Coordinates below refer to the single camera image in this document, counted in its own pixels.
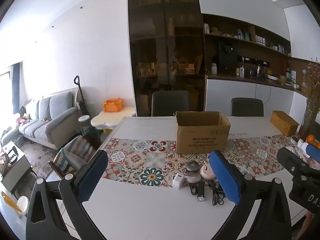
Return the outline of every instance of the orange basket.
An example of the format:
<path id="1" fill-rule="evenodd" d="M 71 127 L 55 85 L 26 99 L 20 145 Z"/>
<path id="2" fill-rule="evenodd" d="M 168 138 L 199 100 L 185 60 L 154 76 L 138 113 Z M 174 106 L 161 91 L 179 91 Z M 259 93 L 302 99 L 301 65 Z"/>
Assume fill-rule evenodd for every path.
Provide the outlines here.
<path id="1" fill-rule="evenodd" d="M 124 108 L 121 98 L 104 101 L 102 106 L 104 112 L 120 112 Z"/>

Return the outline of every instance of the wooden countertop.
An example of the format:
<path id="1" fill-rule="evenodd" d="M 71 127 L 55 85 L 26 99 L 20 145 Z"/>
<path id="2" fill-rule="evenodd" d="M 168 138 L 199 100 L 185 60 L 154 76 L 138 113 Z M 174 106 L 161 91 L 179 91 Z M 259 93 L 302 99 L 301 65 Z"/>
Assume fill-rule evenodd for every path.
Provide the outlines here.
<path id="1" fill-rule="evenodd" d="M 206 75 L 206 78 L 207 79 L 217 79 L 217 80 L 247 82 L 247 83 L 254 83 L 254 84 L 260 84 L 260 85 L 278 87 L 278 88 L 283 88 L 283 89 L 295 91 L 295 92 L 307 97 L 307 95 L 305 93 L 303 93 L 301 90 L 294 89 L 291 86 L 281 84 L 278 81 L 268 79 L 268 78 L 264 78 L 264 79 L 254 79 L 254 78 L 248 78 L 248 77 L 242 78 L 242 77 L 239 77 L 236 75 L 227 75 L 227 74 L 217 74 L 217 75 L 208 74 L 208 75 Z"/>

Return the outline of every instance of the dining table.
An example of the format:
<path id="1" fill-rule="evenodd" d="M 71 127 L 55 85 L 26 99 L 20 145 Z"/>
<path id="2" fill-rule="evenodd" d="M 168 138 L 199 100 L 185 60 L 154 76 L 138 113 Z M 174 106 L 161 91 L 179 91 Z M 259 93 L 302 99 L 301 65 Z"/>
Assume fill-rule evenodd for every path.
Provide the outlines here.
<path id="1" fill-rule="evenodd" d="M 286 195 L 292 175 L 277 161 L 281 147 L 293 146 L 270 117 L 227 117 L 231 127 L 222 152 L 229 163 L 257 180 L 280 178 Z M 177 121 L 173 117 L 125 117 L 100 146 L 108 153 L 108 167 L 83 207 L 106 239 L 211 239 L 235 204 L 224 199 L 212 205 L 212 190 L 205 187 L 198 202 L 189 186 L 172 187 L 185 165 L 202 165 L 208 154 L 176 154 Z M 291 224 L 306 209 L 288 197 Z M 259 208 L 256 200 L 239 237 L 247 235 Z"/>

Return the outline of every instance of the dark glass cabinet door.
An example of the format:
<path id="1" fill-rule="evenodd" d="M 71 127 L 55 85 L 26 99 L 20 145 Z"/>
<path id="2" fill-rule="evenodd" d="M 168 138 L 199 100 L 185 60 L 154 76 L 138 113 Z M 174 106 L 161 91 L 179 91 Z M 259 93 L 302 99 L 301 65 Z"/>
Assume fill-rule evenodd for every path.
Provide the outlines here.
<path id="1" fill-rule="evenodd" d="M 128 16 L 137 115 L 151 115 L 152 94 L 158 90 L 188 90 L 192 109 L 202 110 L 199 1 L 128 0 Z"/>

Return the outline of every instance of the cardboard box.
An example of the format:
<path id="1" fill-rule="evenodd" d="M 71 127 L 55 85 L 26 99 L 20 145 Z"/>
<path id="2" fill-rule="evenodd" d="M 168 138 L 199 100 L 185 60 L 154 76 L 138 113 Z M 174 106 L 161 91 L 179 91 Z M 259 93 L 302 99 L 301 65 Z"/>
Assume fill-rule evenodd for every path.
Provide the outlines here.
<path id="1" fill-rule="evenodd" d="M 230 123 L 219 112 L 177 112 L 177 154 L 225 149 Z"/>
<path id="2" fill-rule="evenodd" d="M 299 124 L 283 111 L 273 111 L 270 122 L 274 124 L 285 136 L 296 134 Z"/>

